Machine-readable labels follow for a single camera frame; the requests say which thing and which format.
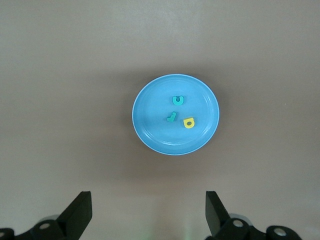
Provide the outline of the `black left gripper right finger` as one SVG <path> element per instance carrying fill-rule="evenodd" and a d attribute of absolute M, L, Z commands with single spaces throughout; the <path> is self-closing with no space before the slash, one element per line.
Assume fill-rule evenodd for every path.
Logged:
<path fill-rule="evenodd" d="M 205 195 L 205 218 L 211 235 L 208 240 L 300 240 L 292 229 L 271 225 L 265 232 L 256 229 L 251 221 L 239 214 L 229 214 L 215 191 Z"/>

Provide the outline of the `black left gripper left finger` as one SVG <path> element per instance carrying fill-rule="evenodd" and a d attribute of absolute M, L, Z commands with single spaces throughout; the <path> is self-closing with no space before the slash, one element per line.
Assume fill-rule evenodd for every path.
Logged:
<path fill-rule="evenodd" d="M 82 191 L 57 217 L 40 221 L 28 231 L 15 235 L 11 228 L 1 228 L 2 240 L 78 240 L 93 216 L 92 194 Z"/>

